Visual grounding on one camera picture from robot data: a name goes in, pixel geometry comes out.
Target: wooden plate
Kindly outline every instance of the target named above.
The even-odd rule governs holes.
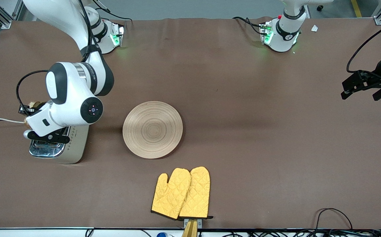
[[[136,106],[123,124],[123,139],[129,150],[147,159],[160,158],[179,144],[183,123],[179,113],[160,101]]]

